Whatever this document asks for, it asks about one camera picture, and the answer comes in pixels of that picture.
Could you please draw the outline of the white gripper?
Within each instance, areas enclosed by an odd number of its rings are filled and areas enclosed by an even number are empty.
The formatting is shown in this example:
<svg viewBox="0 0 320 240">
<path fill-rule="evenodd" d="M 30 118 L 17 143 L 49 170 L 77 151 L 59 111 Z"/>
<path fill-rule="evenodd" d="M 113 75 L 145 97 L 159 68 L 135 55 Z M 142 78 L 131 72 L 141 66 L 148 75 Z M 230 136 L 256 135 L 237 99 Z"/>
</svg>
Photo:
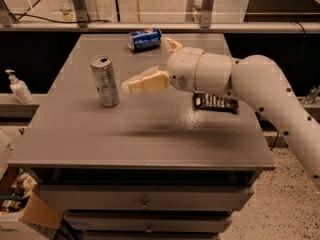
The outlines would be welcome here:
<svg viewBox="0 0 320 240">
<path fill-rule="evenodd" d="M 195 70 L 204 50 L 183 47 L 181 43 L 169 37 L 164 37 L 162 44 L 166 52 L 171 54 L 166 65 L 168 73 L 160 70 L 158 66 L 150 67 L 121 84 L 121 89 L 125 93 L 160 92 L 170 85 L 181 91 L 195 91 Z"/>
</svg>

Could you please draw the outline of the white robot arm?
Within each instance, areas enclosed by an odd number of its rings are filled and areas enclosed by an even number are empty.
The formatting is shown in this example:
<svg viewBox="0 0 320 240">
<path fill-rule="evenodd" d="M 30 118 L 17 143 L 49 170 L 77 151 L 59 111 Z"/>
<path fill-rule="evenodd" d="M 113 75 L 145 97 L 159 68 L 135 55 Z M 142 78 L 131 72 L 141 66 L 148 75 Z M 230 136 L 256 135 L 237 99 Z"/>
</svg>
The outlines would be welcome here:
<svg viewBox="0 0 320 240">
<path fill-rule="evenodd" d="M 251 55 L 236 59 L 168 38 L 164 70 L 153 66 L 124 81 L 130 94 L 159 92 L 171 86 L 239 99 L 267 119 L 320 189 L 320 124 L 303 108 L 280 67 L 270 58 Z"/>
</svg>

